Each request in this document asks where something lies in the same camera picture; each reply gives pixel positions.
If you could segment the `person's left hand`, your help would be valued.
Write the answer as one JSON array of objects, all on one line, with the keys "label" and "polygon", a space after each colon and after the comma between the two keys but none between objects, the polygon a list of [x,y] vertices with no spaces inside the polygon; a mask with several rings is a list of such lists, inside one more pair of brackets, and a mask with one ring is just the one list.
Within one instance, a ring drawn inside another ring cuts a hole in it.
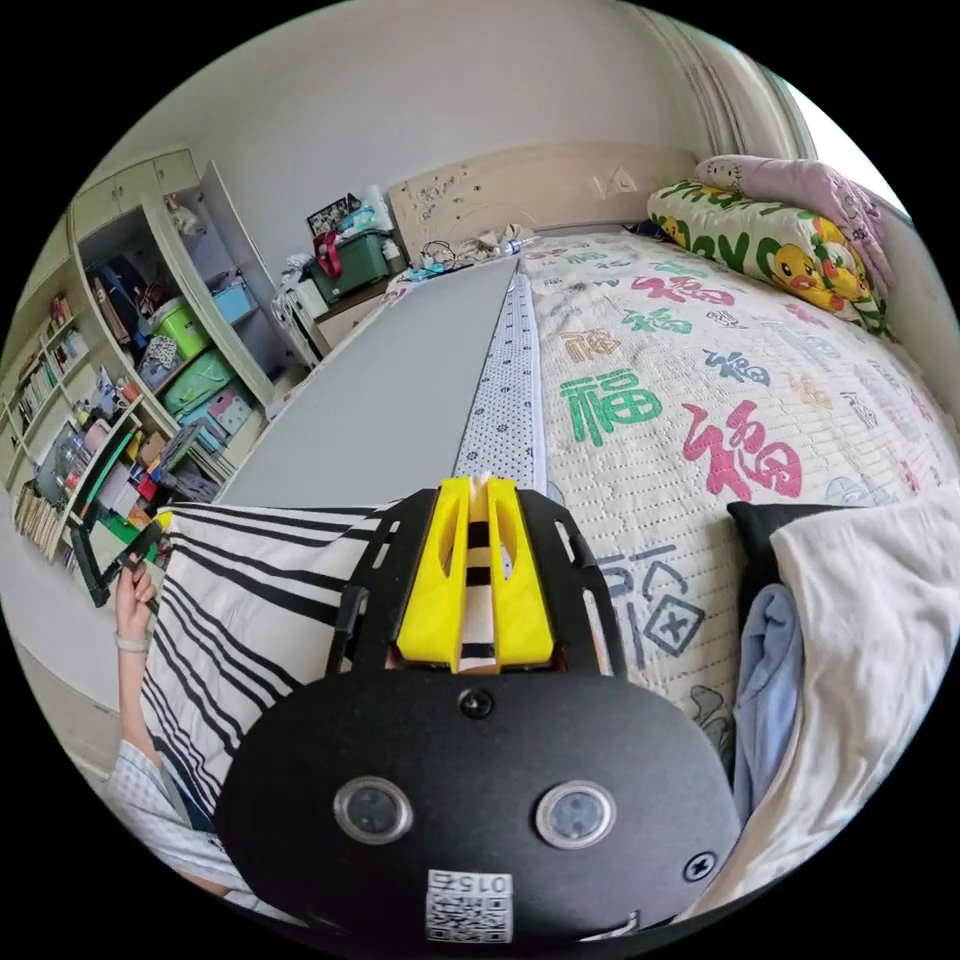
[{"label": "person's left hand", "polygon": [[136,561],[121,570],[115,594],[116,639],[120,649],[135,651],[147,646],[147,628],[156,598],[147,566]]}]

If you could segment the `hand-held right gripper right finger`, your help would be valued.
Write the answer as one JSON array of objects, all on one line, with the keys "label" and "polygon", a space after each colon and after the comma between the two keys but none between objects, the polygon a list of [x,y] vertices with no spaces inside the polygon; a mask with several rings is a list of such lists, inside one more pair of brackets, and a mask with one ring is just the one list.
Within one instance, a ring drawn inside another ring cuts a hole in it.
[{"label": "hand-held right gripper right finger", "polygon": [[499,673],[547,666],[554,641],[515,482],[486,483],[494,655]]}]

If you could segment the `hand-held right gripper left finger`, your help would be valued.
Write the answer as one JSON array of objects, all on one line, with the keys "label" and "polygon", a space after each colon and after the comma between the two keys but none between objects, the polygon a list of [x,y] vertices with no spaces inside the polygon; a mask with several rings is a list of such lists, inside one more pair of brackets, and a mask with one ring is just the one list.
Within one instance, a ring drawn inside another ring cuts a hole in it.
[{"label": "hand-held right gripper left finger", "polygon": [[466,569],[472,485],[467,478],[442,481],[395,645],[408,664],[459,666],[466,605]]}]

